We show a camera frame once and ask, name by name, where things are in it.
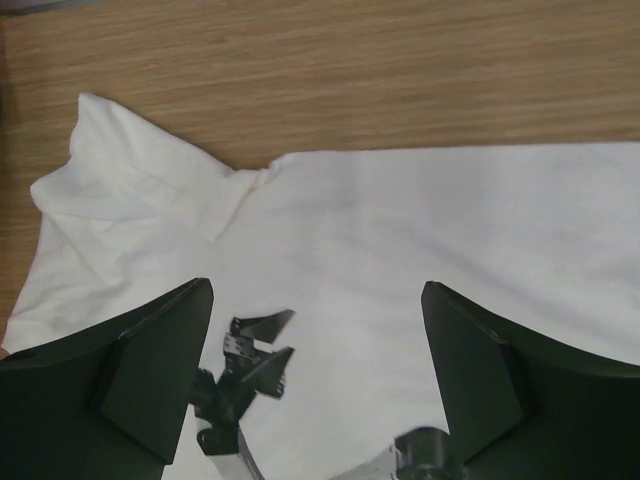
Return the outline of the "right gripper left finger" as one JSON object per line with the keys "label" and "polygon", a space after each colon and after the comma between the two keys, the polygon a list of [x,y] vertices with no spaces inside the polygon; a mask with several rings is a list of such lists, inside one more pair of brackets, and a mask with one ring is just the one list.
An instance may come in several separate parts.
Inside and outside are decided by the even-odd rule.
{"label": "right gripper left finger", "polygon": [[213,306],[193,279],[1,362],[4,479],[159,479],[173,463]]}

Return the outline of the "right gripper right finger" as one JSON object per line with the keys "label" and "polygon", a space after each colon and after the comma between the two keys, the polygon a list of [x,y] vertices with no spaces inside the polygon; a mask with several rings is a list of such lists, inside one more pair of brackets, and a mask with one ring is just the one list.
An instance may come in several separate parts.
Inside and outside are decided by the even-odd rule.
{"label": "right gripper right finger", "polygon": [[424,325],[470,479],[636,479],[639,368],[496,315],[439,282]]}

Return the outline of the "white printed t-shirt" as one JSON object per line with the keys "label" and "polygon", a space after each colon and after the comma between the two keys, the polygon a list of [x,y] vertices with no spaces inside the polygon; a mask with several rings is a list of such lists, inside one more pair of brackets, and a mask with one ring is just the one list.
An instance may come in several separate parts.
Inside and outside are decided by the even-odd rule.
{"label": "white printed t-shirt", "polygon": [[445,427],[429,281],[639,360],[635,143],[302,152],[234,170],[84,93],[68,163],[31,196],[42,221],[9,352],[201,277],[215,296],[201,362],[217,373],[233,318],[293,311],[284,396],[242,422],[269,479],[328,479],[412,427]]}

